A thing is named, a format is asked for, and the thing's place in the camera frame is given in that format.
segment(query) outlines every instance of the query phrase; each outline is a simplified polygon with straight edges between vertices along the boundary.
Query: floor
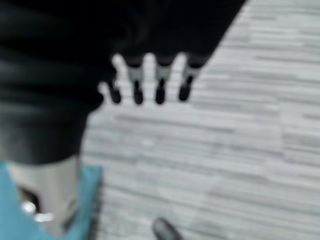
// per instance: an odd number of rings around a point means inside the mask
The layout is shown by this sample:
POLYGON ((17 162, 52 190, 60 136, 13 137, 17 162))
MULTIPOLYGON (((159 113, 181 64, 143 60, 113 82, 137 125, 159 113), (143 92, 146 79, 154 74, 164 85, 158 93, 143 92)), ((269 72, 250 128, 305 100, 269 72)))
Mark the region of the floor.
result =
POLYGON ((183 56, 163 106, 146 57, 140 107, 117 57, 124 101, 106 97, 84 143, 104 167, 92 239, 154 240, 163 216, 188 240, 319 240, 319 22, 319 0, 249 1, 187 104, 183 56))

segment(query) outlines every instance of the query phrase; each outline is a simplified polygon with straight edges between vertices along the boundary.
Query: black object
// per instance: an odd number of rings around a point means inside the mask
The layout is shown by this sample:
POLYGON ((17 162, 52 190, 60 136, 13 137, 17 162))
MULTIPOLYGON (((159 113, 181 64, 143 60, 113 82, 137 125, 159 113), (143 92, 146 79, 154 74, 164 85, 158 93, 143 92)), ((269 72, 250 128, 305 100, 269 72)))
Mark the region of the black object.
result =
POLYGON ((136 104, 141 105, 144 102, 144 94, 142 92, 141 84, 138 80, 133 84, 133 98, 136 104))
POLYGON ((193 77, 189 76, 180 87, 179 99, 182 102, 188 100, 192 88, 193 77))
POLYGON ((165 98, 166 98, 165 80, 161 79, 155 91, 155 102, 161 105, 165 102, 165 98))
POLYGON ((118 87, 115 87, 115 84, 113 82, 107 83, 109 92, 110 92, 110 97, 112 101, 115 104, 121 103, 121 93, 118 87))
MULTIPOLYGON (((87 117, 103 101, 98 85, 116 75, 111 56, 210 55, 244 3, 0 1, 0 61, 16 69, 0 70, 0 145, 7 158, 38 164, 77 154, 87 117)), ((141 89, 134 98, 143 102, 141 89)))
POLYGON ((175 227, 164 218, 155 220, 152 230, 157 240, 184 240, 175 227))

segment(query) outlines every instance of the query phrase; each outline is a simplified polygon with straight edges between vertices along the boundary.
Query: gray striped carpet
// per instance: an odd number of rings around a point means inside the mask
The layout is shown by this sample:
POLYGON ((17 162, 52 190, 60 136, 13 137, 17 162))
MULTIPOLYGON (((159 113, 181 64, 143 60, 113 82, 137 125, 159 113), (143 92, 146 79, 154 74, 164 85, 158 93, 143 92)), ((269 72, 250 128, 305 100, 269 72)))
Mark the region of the gray striped carpet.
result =
POLYGON ((251 0, 203 69, 191 101, 124 95, 90 119, 84 161, 104 167, 92 239, 154 240, 163 216, 188 240, 320 239, 320 1, 251 0))

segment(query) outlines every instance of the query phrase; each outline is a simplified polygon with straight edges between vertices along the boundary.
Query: black sweatshirt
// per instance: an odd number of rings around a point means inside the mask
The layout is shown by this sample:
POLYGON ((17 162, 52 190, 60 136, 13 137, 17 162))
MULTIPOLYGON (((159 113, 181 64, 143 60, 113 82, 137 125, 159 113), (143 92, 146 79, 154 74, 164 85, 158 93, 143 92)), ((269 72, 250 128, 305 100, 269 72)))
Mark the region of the black sweatshirt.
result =
POLYGON ((80 151, 115 53, 208 55, 245 0, 2 0, 0 150, 34 164, 80 151))

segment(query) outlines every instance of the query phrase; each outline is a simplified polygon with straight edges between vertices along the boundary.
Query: hoodie sleeve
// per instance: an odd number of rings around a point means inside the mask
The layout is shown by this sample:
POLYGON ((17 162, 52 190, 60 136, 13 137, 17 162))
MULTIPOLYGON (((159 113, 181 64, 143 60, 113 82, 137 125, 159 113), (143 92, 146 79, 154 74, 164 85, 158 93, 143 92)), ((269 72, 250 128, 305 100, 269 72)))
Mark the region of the hoodie sleeve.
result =
POLYGON ((111 56, 139 42, 157 0, 0 3, 0 146, 8 160, 44 164, 80 151, 88 115, 115 76, 111 56))

